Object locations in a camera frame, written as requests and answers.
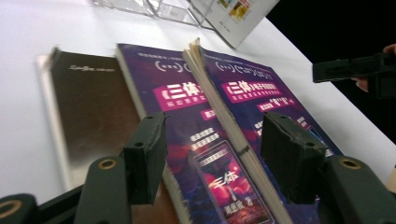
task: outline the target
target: book stack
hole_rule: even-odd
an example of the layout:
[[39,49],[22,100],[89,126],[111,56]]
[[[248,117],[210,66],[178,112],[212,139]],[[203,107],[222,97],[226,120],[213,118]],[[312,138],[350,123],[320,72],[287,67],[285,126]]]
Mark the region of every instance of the book stack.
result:
[[318,203],[289,203],[262,159],[263,113],[284,114],[328,155],[341,152],[272,68],[204,49],[198,39],[184,51],[118,44],[116,58],[58,50],[50,62],[41,65],[55,95],[49,111],[61,161],[76,167],[69,175],[119,153],[136,125],[129,114],[162,111],[163,181],[181,223],[319,223]]

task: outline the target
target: smartphone image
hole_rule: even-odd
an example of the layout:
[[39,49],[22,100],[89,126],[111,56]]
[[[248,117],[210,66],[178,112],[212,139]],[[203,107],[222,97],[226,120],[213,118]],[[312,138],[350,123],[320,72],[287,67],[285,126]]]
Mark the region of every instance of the smartphone image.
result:
[[274,223],[227,141],[195,156],[194,165],[223,223]]

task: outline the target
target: book title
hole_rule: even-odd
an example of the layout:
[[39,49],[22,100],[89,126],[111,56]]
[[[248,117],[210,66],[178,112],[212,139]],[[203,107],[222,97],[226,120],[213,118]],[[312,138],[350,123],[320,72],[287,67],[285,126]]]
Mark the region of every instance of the book title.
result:
[[233,104],[282,94],[272,82],[246,82],[240,80],[223,83],[221,87]]
[[70,65],[68,69],[73,71],[82,71],[82,72],[115,72],[116,71],[113,68],[102,68],[102,67],[94,68],[94,67],[89,67],[87,65],[78,66],[75,64]]
[[193,82],[165,85],[153,91],[163,112],[207,102],[200,86]]

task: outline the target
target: hand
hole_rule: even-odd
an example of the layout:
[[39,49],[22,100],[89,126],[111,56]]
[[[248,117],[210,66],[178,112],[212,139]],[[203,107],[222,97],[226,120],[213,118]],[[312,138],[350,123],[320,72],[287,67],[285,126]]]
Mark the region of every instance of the hand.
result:
[[[396,55],[396,44],[392,44],[384,47],[382,50],[384,53],[394,53]],[[356,81],[356,85],[363,91],[369,91],[369,85],[367,83],[367,77],[353,77],[352,80]]]

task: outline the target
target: dark background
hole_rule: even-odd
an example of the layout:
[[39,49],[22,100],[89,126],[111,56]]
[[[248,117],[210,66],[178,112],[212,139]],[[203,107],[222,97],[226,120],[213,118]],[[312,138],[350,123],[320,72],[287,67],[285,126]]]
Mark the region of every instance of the dark background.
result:
[[[267,18],[312,63],[371,56],[396,43],[396,0],[280,0]],[[396,142],[395,99],[377,100],[352,80],[332,84]]]

